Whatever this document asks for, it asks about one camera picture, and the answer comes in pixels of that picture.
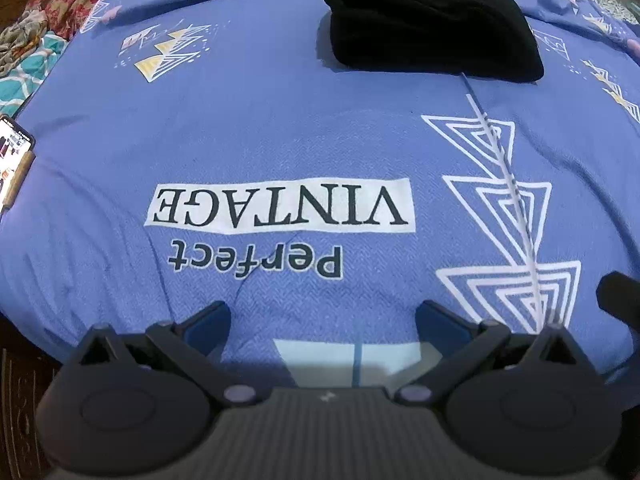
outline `yellow triangle print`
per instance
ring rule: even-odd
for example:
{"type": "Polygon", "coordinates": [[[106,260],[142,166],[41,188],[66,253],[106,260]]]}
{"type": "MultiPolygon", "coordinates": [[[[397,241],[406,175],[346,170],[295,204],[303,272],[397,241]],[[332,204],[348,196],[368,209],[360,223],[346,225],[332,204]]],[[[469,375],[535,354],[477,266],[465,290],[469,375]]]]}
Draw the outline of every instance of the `yellow triangle print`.
{"type": "Polygon", "coordinates": [[[187,32],[187,30],[189,30],[189,27],[182,28],[181,30],[176,30],[175,32],[169,32],[167,35],[171,36],[172,38],[175,38],[176,40],[179,40],[181,37],[184,36],[184,33],[187,32]]]}
{"type": "Polygon", "coordinates": [[[169,40],[155,44],[154,47],[156,47],[156,49],[158,49],[163,54],[167,55],[176,43],[178,43],[178,40],[169,40]]]}
{"type": "Polygon", "coordinates": [[[160,66],[160,63],[162,63],[163,59],[164,56],[162,55],[151,56],[135,63],[135,66],[138,70],[140,70],[140,72],[142,72],[142,75],[146,78],[146,81],[151,83],[154,73],[160,66]]]}

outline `black fabric object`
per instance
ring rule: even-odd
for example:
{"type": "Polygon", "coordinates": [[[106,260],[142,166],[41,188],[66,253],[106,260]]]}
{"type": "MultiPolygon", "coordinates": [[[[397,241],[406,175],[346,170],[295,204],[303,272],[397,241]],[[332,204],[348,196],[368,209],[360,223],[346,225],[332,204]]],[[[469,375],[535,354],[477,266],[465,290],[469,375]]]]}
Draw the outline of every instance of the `black fabric object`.
{"type": "Polygon", "coordinates": [[[352,68],[536,81],[544,67],[514,0],[325,0],[336,59],[352,68]]]}

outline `blue bedsheet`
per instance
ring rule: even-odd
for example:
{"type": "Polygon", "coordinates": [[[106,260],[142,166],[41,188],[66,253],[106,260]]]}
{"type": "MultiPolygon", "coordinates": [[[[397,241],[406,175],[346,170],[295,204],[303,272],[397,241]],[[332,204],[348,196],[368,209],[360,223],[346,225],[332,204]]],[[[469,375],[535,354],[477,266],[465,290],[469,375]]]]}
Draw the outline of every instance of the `blue bedsheet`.
{"type": "Polygon", "coordinates": [[[516,1],[535,84],[348,70],[323,0],[101,0],[18,118],[37,158],[0,222],[2,311],[64,360],[93,323],[224,300],[247,380],[393,389],[446,357],[416,333],[431,299],[562,322],[640,401],[638,334],[595,297],[640,277],[637,38],[516,1]]]}

